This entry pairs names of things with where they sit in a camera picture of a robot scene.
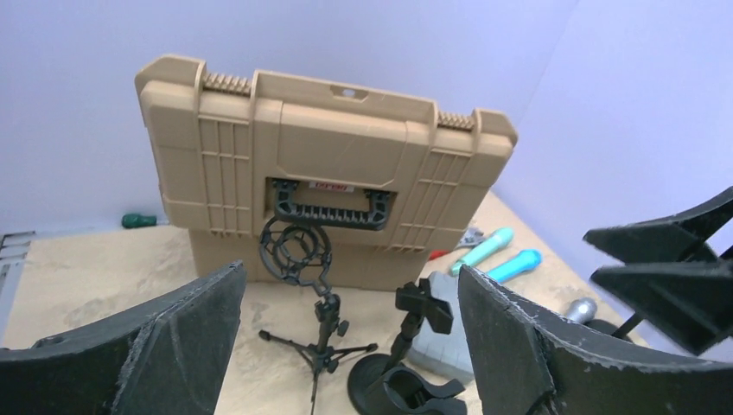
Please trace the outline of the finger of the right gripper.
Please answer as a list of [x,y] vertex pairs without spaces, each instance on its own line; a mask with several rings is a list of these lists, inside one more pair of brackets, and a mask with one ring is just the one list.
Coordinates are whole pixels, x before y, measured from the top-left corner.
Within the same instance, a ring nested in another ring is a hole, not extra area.
[[604,266],[590,277],[690,354],[732,336],[732,262]]
[[681,213],[624,226],[591,229],[583,240],[624,264],[713,262],[708,239],[732,219],[732,188]]

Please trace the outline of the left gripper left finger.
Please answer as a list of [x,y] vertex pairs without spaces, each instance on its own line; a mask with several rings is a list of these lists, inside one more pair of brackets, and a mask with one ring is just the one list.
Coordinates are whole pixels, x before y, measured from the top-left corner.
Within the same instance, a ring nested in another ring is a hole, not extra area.
[[241,262],[1,352],[4,414],[212,414],[240,325]]

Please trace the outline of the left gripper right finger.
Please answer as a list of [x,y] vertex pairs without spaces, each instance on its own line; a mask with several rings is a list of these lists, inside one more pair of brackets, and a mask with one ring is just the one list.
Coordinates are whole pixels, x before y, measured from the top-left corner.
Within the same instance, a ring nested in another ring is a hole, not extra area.
[[486,414],[729,414],[729,363],[645,348],[465,266],[458,297]]

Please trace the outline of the silver grey microphone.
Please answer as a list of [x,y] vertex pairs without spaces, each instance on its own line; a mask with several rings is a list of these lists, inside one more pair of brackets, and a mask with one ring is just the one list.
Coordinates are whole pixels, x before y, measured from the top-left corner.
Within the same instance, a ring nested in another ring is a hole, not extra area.
[[595,319],[597,311],[598,306],[593,298],[580,297],[568,305],[564,316],[572,322],[587,324]]

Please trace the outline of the blue microphone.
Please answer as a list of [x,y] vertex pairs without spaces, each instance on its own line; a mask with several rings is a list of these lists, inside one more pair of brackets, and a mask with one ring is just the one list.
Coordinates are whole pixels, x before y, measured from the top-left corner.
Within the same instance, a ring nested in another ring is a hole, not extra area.
[[543,261],[540,251],[525,249],[514,257],[486,272],[488,278],[498,283],[505,283],[523,273],[535,270]]

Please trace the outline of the black round-base stand with clip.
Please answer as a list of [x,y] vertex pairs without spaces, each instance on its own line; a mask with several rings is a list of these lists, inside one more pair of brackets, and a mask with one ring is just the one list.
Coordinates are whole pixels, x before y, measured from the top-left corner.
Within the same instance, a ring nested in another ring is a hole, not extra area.
[[458,380],[433,384],[408,367],[395,367],[367,387],[360,414],[466,415],[467,404],[458,398],[464,391]]

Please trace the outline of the mint green microphone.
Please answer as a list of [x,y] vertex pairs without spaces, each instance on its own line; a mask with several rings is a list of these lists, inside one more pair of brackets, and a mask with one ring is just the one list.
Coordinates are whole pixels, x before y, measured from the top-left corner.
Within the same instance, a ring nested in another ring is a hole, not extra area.
[[494,253],[504,249],[513,240],[514,230],[510,227],[501,227],[493,231],[487,238],[473,249],[462,255],[449,269],[452,277],[457,277],[463,265],[476,266]]

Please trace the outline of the black tripod shock-mount stand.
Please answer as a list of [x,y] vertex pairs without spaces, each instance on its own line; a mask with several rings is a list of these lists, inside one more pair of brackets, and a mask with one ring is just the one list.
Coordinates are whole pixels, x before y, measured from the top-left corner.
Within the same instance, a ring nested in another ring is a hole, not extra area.
[[349,321],[341,319],[341,297],[333,292],[327,275],[332,265],[332,244],[325,230],[317,225],[288,223],[278,228],[280,220],[268,220],[259,237],[259,256],[265,269],[281,282],[301,288],[311,288],[319,297],[314,305],[319,323],[316,343],[300,344],[267,330],[259,337],[266,342],[277,342],[294,348],[308,363],[312,373],[311,409],[316,409],[316,397],[321,373],[334,373],[340,360],[353,353],[372,353],[376,343],[351,348],[334,348],[329,344],[332,335],[343,337]]

